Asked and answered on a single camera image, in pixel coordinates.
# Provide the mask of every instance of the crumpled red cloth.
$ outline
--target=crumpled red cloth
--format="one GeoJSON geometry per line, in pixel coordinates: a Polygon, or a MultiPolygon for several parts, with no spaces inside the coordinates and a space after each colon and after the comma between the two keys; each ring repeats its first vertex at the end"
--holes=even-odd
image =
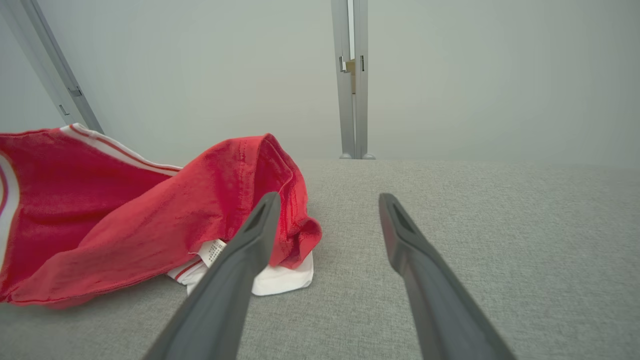
{"type": "Polygon", "coordinates": [[[164,274],[203,242],[232,239],[272,191],[282,206],[270,265],[296,268],[321,239],[302,174],[271,134],[221,142],[182,170],[149,170],[105,154],[98,142],[124,147],[74,126],[0,135],[2,204],[15,200],[11,176],[19,188],[15,213],[0,204],[0,226],[13,215],[0,301],[68,307],[164,274]]]}

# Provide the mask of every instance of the red fabric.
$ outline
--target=red fabric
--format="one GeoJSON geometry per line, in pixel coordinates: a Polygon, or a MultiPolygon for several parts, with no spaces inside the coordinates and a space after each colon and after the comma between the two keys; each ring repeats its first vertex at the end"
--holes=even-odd
{"type": "Polygon", "coordinates": [[[296,268],[321,238],[302,174],[270,134],[221,142],[173,177],[57,130],[1,135],[0,150],[20,184],[1,301],[67,307],[166,273],[231,239],[270,191],[282,201],[270,265],[296,268]]]}

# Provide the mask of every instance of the vertical metal bar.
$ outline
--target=vertical metal bar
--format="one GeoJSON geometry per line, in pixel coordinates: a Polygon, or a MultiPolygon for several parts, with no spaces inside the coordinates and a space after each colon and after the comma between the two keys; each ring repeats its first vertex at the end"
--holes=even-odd
{"type": "Polygon", "coordinates": [[[20,0],[20,2],[24,11],[27,13],[33,28],[35,29],[38,38],[47,51],[56,72],[66,86],[73,102],[76,104],[84,123],[89,127],[89,129],[104,133],[100,123],[98,123],[98,120],[93,113],[93,110],[91,109],[91,106],[89,106],[89,102],[87,102],[84,94],[80,90],[80,85],[76,81],[76,77],[73,75],[73,72],[71,72],[71,68],[67,63],[67,60],[64,55],[62,55],[62,50],[60,50],[56,38],[51,32],[51,28],[45,20],[38,2],[36,0],[20,0]]]}
{"type": "Polygon", "coordinates": [[[354,38],[356,51],[356,158],[373,160],[367,152],[367,98],[369,96],[369,23],[368,1],[353,0],[354,38]]]}
{"type": "Polygon", "coordinates": [[[338,80],[340,134],[342,137],[342,155],[340,156],[340,159],[355,159],[353,103],[351,102],[351,74],[342,68],[342,60],[350,60],[349,14],[347,10],[347,0],[332,0],[331,10],[333,15],[335,73],[338,80]]]}

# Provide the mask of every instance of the gray textured tabletop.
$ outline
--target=gray textured tabletop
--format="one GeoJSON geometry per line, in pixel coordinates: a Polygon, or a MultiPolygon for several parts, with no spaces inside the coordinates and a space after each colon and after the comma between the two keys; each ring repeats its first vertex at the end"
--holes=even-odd
{"type": "MultiPolygon", "coordinates": [[[[640,171],[301,161],[324,236],[304,290],[253,297],[239,359],[419,359],[378,194],[402,202],[520,359],[640,358],[640,171]]],[[[1,359],[140,359],[186,296],[168,277],[55,311],[0,305],[1,359]]]]}

